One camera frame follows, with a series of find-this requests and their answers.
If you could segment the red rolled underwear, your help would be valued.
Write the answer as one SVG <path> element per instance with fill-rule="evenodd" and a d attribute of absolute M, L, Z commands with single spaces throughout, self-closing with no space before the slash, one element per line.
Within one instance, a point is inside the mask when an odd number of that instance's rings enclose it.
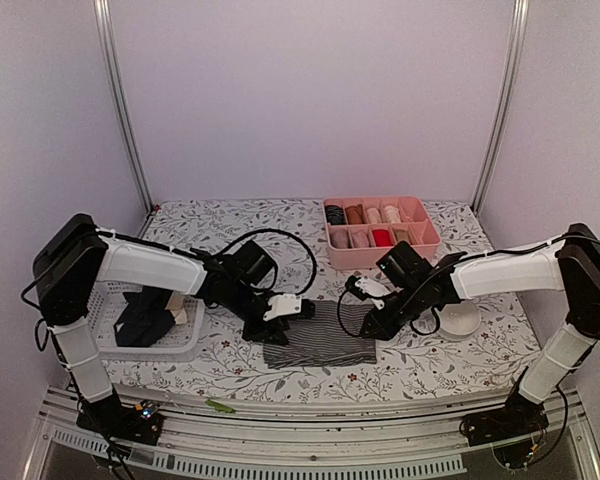
<path fill-rule="evenodd" d="M 388 248 L 393 245 L 390 233 L 387 229 L 372 229 L 371 235 L 375 246 L 378 248 Z"/>

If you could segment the floral tablecloth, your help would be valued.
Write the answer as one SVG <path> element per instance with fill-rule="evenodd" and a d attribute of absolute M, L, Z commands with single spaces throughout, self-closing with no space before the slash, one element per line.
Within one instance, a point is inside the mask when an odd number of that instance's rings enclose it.
<path fill-rule="evenodd" d="M 315 300 L 338 300 L 347 273 L 329 261 L 318 200 L 167 202 L 145 238 L 182 249 L 215 252 L 247 232 L 278 262 L 280 290 L 308 288 Z M 222 308 L 206 313 L 189 362 L 108 361 L 117 386 L 205 398 L 291 403 L 368 403 L 508 390 L 540 346 L 513 294 L 477 301 L 481 324 L 467 340 L 404 328 L 378 344 L 377 362 L 350 367 L 270 369 L 259 344 L 242 339 L 242 324 Z"/>

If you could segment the brown rolled underwear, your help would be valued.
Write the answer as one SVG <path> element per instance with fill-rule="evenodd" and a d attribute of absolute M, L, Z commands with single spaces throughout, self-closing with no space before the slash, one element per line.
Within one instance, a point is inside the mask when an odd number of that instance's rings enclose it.
<path fill-rule="evenodd" d="M 365 223 L 364 210 L 361 204 L 349 205 L 344 211 L 349 225 L 360 225 Z"/>

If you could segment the mauve rolled underwear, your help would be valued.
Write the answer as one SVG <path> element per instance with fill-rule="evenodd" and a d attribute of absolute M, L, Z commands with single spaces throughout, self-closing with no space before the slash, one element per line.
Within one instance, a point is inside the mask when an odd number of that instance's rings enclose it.
<path fill-rule="evenodd" d="M 354 230 L 351 232 L 352 246 L 355 249 L 366 249 L 371 247 L 369 234 L 366 230 Z"/>

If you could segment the grey pink rolled underwear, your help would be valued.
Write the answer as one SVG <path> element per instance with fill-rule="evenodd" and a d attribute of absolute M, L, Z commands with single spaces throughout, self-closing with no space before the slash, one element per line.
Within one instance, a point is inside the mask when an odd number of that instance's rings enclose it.
<path fill-rule="evenodd" d="M 346 229 L 335 229 L 330 233 L 331 245 L 336 249 L 349 249 L 350 240 Z"/>

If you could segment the cream underwear in basket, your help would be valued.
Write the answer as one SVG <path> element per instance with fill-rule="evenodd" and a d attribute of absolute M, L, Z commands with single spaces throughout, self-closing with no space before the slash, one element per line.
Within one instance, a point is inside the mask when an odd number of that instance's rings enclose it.
<path fill-rule="evenodd" d="M 185 296 L 173 292 L 169 298 L 165 309 L 170 312 L 174 317 L 174 323 L 176 325 L 185 325 L 188 322 L 188 316 L 184 307 Z"/>

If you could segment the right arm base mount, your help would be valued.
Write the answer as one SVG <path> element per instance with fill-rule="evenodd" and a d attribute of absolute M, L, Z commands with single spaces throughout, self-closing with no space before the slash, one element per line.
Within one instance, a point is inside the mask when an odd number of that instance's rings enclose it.
<path fill-rule="evenodd" d="M 543 403 L 533 403 L 515 386 L 501 407 L 465 415 L 459 433 L 470 446 L 483 445 L 531 433 L 549 426 Z"/>

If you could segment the pale pink rolled underwear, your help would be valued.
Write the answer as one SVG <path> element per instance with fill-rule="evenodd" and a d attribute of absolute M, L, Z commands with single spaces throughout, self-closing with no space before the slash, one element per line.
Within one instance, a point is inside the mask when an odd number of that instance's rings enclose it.
<path fill-rule="evenodd" d="M 365 217 L 369 224 L 380 224 L 382 222 L 381 213 L 376 207 L 366 208 Z"/>

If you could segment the right aluminium frame post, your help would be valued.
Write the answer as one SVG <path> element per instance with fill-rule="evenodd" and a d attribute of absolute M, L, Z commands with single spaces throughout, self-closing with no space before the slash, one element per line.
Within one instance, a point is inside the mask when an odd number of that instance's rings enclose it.
<path fill-rule="evenodd" d="M 486 204 L 489 187 L 495 174 L 523 54 L 529 6 L 530 2 L 528 0 L 515 0 L 513 2 L 504 69 L 495 114 L 470 204 L 471 210 L 476 216 L 480 215 Z"/>

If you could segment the aluminium frame post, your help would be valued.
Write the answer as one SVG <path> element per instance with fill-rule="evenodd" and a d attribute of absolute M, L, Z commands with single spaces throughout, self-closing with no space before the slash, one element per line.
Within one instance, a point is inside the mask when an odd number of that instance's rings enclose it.
<path fill-rule="evenodd" d="M 143 209 L 150 214 L 153 211 L 154 202 L 141 162 L 124 91 L 123 77 L 116 50 L 110 2 L 107 0 L 95 0 L 93 7 L 105 72 L 125 154 L 140 202 Z"/>
<path fill-rule="evenodd" d="M 489 187 L 495 174 L 523 54 L 529 6 L 530 2 L 528 0 L 515 0 L 513 2 L 504 69 L 495 114 L 470 204 L 471 210 L 476 216 L 480 215 L 486 204 Z"/>

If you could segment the white plastic laundry basket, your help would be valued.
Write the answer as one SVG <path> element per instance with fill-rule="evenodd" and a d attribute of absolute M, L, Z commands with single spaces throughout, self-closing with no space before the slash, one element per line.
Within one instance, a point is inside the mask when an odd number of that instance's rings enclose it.
<path fill-rule="evenodd" d="M 194 358 L 195 345 L 200 336 L 205 305 L 201 300 L 185 297 L 183 310 L 186 323 L 174 325 L 156 343 L 148 347 L 118 346 L 114 324 L 128 302 L 125 293 L 139 293 L 140 285 L 108 282 L 97 283 L 88 300 L 86 317 L 100 356 L 104 360 L 125 362 L 186 362 Z"/>

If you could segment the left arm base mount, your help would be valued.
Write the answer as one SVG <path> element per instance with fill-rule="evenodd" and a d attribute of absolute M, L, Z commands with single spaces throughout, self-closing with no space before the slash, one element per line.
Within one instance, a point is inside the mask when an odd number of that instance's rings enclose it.
<path fill-rule="evenodd" d="M 105 439 L 121 439 L 156 446 L 165 417 L 155 402 L 143 400 L 134 407 L 125 406 L 115 388 L 97 401 L 87 400 L 79 388 L 76 425 L 100 434 Z"/>

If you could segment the black striped rolled underwear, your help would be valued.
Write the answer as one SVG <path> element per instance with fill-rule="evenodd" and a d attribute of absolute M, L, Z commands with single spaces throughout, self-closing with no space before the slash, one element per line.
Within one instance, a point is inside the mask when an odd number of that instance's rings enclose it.
<path fill-rule="evenodd" d="M 338 226 L 346 224 L 346 215 L 344 209 L 339 205 L 326 205 L 325 216 L 330 225 Z"/>

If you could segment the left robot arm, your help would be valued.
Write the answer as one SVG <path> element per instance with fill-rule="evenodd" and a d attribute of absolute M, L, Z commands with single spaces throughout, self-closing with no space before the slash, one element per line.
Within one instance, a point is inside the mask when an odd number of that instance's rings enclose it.
<path fill-rule="evenodd" d="M 250 342 L 285 345 L 286 324 L 313 316 L 314 304 L 302 292 L 276 293 L 260 282 L 276 262 L 248 232 L 217 253 L 188 251 L 98 227 L 87 214 L 74 215 L 35 257 L 32 302 L 55 341 L 65 369 L 91 419 L 108 434 L 128 426 L 126 408 L 101 362 L 88 325 L 88 301 L 95 284 L 119 282 L 156 287 L 219 305 L 243 322 Z"/>

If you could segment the green tape scrap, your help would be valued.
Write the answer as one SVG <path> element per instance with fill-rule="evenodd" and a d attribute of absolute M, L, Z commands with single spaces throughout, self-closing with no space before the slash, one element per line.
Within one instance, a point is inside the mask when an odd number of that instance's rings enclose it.
<path fill-rule="evenodd" d="M 224 403 L 218 402 L 217 400 L 208 398 L 205 400 L 205 404 L 212 408 L 215 412 L 234 414 L 236 410 L 230 405 L 226 405 Z"/>

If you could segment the pink divided organizer box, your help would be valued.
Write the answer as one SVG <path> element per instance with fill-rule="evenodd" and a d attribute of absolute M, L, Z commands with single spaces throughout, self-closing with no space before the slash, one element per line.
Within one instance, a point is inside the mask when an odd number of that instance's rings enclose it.
<path fill-rule="evenodd" d="M 345 225 L 330 225 L 325 216 L 326 205 L 339 205 L 345 209 L 349 205 L 361 204 L 364 210 L 364 224 L 349 225 L 346 220 Z M 382 216 L 382 205 L 392 204 L 399 208 L 402 221 L 400 223 L 385 223 L 382 218 L 380 224 L 369 224 L 365 217 L 365 209 L 376 207 Z M 373 268 L 376 262 L 391 248 L 396 246 L 393 228 L 407 229 L 411 236 L 411 244 L 416 252 L 431 261 L 440 246 L 441 239 L 433 221 L 429 216 L 423 202 L 414 196 L 380 196 L 380 197 L 334 197 L 323 200 L 323 216 L 326 225 L 327 250 L 331 265 L 336 270 L 356 270 Z M 388 248 L 378 248 L 375 246 L 371 235 L 372 229 L 387 229 L 390 233 L 393 245 Z M 336 249 L 331 245 L 330 233 L 335 229 L 346 229 L 349 234 L 350 248 Z M 366 230 L 369 234 L 371 243 L 370 248 L 355 249 L 352 246 L 351 232 L 354 230 Z"/>

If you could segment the grey striped underwear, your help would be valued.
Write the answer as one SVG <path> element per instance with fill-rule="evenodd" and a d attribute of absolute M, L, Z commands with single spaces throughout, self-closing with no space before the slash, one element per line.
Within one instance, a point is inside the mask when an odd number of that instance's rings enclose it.
<path fill-rule="evenodd" d="M 315 301 L 311 319 L 292 322 L 286 331 L 289 344 L 265 344 L 263 357 L 270 369 L 291 367 L 350 367 L 377 362 L 374 339 L 354 338 L 340 326 L 338 320 L 354 333 L 362 326 L 369 305 L 340 306 L 337 317 L 336 301 Z"/>

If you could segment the aluminium front rail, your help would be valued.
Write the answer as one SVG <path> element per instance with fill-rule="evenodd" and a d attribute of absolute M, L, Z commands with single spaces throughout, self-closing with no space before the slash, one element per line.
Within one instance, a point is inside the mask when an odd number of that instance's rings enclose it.
<path fill-rule="evenodd" d="M 260 403 L 120 386 L 122 401 L 157 401 L 165 417 L 156 446 L 132 443 L 122 466 L 106 442 L 76 425 L 77 398 L 49 388 L 35 418 L 26 479 L 600 479 L 600 453 L 584 406 L 566 389 L 546 402 L 539 460 L 500 465 L 500 445 L 470 446 L 465 415 L 499 407 L 501 391 L 386 403 Z"/>

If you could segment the white bowl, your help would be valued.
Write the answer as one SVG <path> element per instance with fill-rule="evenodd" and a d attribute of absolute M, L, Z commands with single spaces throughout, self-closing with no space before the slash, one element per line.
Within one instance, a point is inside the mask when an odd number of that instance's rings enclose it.
<path fill-rule="evenodd" d="M 472 302 L 450 304 L 438 312 L 438 333 L 448 341 L 459 342 L 470 338 L 480 327 L 481 315 Z"/>

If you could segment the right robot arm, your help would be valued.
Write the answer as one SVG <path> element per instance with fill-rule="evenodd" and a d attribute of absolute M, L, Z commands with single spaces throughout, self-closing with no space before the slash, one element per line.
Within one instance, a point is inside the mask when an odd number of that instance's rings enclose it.
<path fill-rule="evenodd" d="M 498 412 L 497 427 L 504 435 L 517 436 L 532 424 L 534 404 L 544 402 L 600 341 L 600 240 L 582 223 L 535 246 L 474 255 L 459 252 L 437 264 L 399 242 L 376 265 L 393 292 L 369 292 L 362 281 L 354 284 L 358 298 L 374 303 L 360 334 L 376 340 L 392 339 L 404 324 L 432 308 L 509 292 L 565 293 L 564 325 L 517 381 L 515 400 Z"/>

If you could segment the left aluminium frame post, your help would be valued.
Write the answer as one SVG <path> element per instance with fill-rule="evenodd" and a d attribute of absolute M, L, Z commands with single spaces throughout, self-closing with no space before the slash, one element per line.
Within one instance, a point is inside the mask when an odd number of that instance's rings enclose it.
<path fill-rule="evenodd" d="M 107 0 L 95 0 L 93 7 L 105 72 L 125 154 L 140 202 L 143 209 L 150 214 L 153 211 L 154 202 L 141 162 L 124 91 L 123 77 L 116 50 L 110 2 Z"/>

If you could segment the cream rolled underwear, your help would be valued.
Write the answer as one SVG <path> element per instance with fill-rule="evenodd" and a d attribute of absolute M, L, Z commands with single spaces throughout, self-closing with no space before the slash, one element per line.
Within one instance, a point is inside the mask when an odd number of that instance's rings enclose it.
<path fill-rule="evenodd" d="M 399 208 L 392 204 L 383 204 L 382 218 L 385 223 L 400 223 L 402 221 Z"/>

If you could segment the olive green underwear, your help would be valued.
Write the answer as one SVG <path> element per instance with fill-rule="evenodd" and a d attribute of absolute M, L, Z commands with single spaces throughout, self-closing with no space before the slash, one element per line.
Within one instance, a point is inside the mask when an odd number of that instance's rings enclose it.
<path fill-rule="evenodd" d="M 396 243 L 405 242 L 407 244 L 411 244 L 411 236 L 407 229 L 393 228 L 392 232 L 394 234 Z"/>

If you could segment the dark navy underwear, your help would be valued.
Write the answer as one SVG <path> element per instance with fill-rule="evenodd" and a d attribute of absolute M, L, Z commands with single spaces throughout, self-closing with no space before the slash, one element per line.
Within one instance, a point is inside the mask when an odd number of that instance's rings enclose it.
<path fill-rule="evenodd" d="M 119 347 L 146 348 L 163 338 L 175 325 L 174 314 L 167 309 L 172 291 L 143 287 L 124 292 L 126 307 L 114 324 Z"/>

